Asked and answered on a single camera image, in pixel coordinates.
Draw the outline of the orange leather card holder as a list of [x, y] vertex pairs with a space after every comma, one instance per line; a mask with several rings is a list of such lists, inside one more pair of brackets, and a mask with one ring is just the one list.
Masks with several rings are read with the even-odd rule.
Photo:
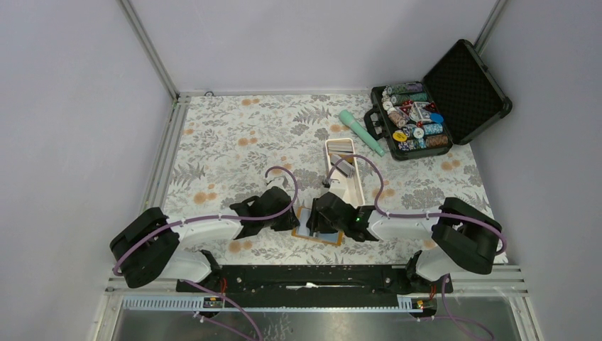
[[322, 244], [340, 246], [343, 242], [344, 235], [341, 232], [337, 233], [321, 233], [311, 232], [308, 227], [310, 218], [310, 209], [301, 206], [297, 209], [297, 218], [300, 222], [300, 226], [294, 228], [291, 232], [292, 237], [297, 237], [311, 242], [319, 242]]

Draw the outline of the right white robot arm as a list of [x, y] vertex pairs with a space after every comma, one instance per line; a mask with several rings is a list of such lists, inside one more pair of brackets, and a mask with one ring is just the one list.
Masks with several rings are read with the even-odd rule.
[[502, 227], [457, 197], [439, 207], [391, 213], [375, 205], [354, 207], [326, 193], [313, 200], [301, 225], [310, 236], [341, 232], [357, 242], [431, 239], [435, 248], [415, 254], [406, 266], [408, 286], [418, 293], [451, 272], [490, 274], [504, 245]]

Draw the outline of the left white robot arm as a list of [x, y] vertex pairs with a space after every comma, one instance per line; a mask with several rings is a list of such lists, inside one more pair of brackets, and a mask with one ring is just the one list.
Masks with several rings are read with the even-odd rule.
[[297, 196], [273, 186], [223, 213], [181, 220], [170, 220], [159, 207], [151, 207], [110, 242], [116, 260], [113, 273], [123, 277], [129, 288], [164, 278], [192, 281], [204, 292], [213, 291], [221, 276], [216, 262], [190, 247], [254, 237], [265, 228], [294, 229], [299, 225], [293, 210]]

